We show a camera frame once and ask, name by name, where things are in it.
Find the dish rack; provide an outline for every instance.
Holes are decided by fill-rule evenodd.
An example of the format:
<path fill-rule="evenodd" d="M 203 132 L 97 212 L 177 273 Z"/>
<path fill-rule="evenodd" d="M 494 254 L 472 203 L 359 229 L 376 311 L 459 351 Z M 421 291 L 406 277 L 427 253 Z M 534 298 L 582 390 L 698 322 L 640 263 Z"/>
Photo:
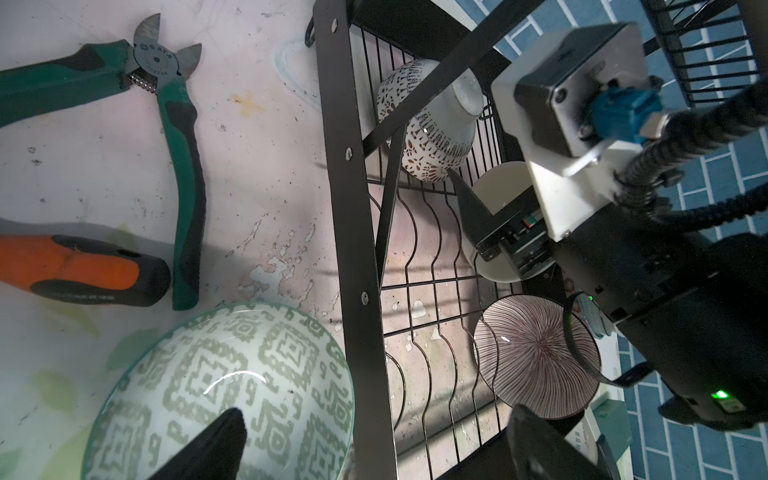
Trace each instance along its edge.
<path fill-rule="evenodd" d="M 695 2 L 678 0 L 674 10 L 664 0 L 641 1 L 661 39 L 646 42 L 646 55 L 664 49 L 684 91 L 727 77 L 689 76 L 697 66 L 686 63 L 688 51 L 676 50 L 685 49 L 680 37 L 687 31 L 722 22 L 712 18 L 735 0 L 713 0 L 680 20 L 673 15 Z M 462 255 L 450 182 L 410 177 L 397 148 L 390 152 L 387 144 L 402 138 L 410 118 L 471 65 L 485 108 L 460 175 L 473 185 L 500 163 L 522 161 L 490 98 L 491 82 L 510 64 L 492 47 L 542 2 L 506 0 L 470 33 L 430 0 L 316 0 L 306 42 L 316 43 L 344 343 L 356 396 L 356 478 L 459 478 L 457 469 L 481 445 L 502 439 L 510 412 L 478 372 L 472 332 L 482 310 L 512 293 L 564 302 L 557 265 L 516 284 L 475 273 Z M 379 123 L 379 84 L 414 58 L 439 60 L 435 73 L 442 73 Z M 421 88 L 432 77 L 448 81 Z M 723 91 L 730 89 L 705 93 L 721 99 Z M 686 96 L 689 106 L 697 100 Z M 497 467 L 491 461 L 480 469 Z"/>

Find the screwdriver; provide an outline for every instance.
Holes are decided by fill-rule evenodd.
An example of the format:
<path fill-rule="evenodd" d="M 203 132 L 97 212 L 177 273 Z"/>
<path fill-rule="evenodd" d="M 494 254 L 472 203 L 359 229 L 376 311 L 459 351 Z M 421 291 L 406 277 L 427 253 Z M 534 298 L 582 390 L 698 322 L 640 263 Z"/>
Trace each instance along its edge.
<path fill-rule="evenodd" d="M 0 235 L 0 281 L 39 296 L 87 305 L 154 305 L 170 271 L 157 257 L 68 235 Z"/>

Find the purple striped plate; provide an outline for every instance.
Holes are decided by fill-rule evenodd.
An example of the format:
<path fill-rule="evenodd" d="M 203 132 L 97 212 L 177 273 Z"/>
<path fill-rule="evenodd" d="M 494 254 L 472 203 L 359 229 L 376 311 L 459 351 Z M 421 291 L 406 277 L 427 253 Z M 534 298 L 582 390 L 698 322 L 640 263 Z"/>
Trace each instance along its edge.
<path fill-rule="evenodd" d="M 478 364 L 485 383 L 507 405 L 521 403 L 543 419 L 563 419 L 583 410 L 599 382 L 568 351 L 563 306 L 534 295 L 494 302 L 475 327 Z M 578 317 L 574 339 L 581 354 L 599 366 L 598 345 Z"/>

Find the blue brick wall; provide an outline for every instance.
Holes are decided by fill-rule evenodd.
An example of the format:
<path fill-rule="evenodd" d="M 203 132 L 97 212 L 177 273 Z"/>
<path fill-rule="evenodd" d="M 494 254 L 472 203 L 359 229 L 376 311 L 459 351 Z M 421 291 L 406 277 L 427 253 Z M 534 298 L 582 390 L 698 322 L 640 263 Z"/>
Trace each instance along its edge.
<path fill-rule="evenodd" d="M 455 0 L 472 20 L 479 23 L 501 0 Z M 686 8 L 680 18 L 687 17 L 694 7 Z M 737 12 L 733 7 L 721 16 Z M 532 15 L 514 27 L 498 43 L 498 50 L 514 61 L 542 32 L 575 26 L 608 22 L 637 22 L 643 40 L 653 38 L 654 32 L 639 0 L 545 0 Z M 698 42 L 744 35 L 741 24 L 728 24 L 696 30 L 683 36 L 684 46 Z M 734 48 L 726 45 L 686 54 L 686 61 L 711 61 L 748 54 L 749 45 Z M 685 100 L 663 52 L 647 57 L 651 74 L 665 80 L 662 95 L 669 109 L 684 109 Z M 689 71 L 691 77 L 711 76 L 754 69 L 746 62 L 722 64 Z M 743 78 L 717 82 L 699 81 L 693 88 L 726 87 L 743 82 Z M 738 90 L 697 93 L 696 99 L 727 98 Z M 765 129 L 755 132 L 723 150 L 684 166 L 685 178 L 663 194 L 678 210 L 702 207 L 724 198 L 743 193 L 768 181 L 768 135 Z M 742 232 L 768 233 L 768 214 L 761 213 L 703 232 L 711 240 Z M 621 366 L 624 371 L 644 361 L 642 355 L 620 339 Z M 633 443 L 632 464 L 635 478 L 641 480 L 757 480 L 768 478 L 768 432 L 758 425 L 743 432 L 715 432 L 701 425 L 679 425 L 662 419 L 656 408 L 671 394 L 657 374 L 640 385 L 625 390 Z"/>

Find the diagonal cutting pliers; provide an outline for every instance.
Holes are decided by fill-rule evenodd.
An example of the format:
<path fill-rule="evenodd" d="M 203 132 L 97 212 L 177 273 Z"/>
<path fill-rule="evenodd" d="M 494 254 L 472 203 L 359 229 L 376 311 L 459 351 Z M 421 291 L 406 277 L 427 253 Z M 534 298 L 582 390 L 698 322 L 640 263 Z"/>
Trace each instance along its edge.
<path fill-rule="evenodd" d="M 125 40 L 86 44 L 70 57 L 0 71 L 0 127 L 106 98 L 132 84 L 157 94 L 179 194 L 173 307 L 188 310 L 199 296 L 205 183 L 194 136 L 197 111 L 187 95 L 186 80 L 197 67 L 203 46 L 173 52 L 157 43 L 159 34 L 158 13 L 139 24 L 133 45 Z"/>

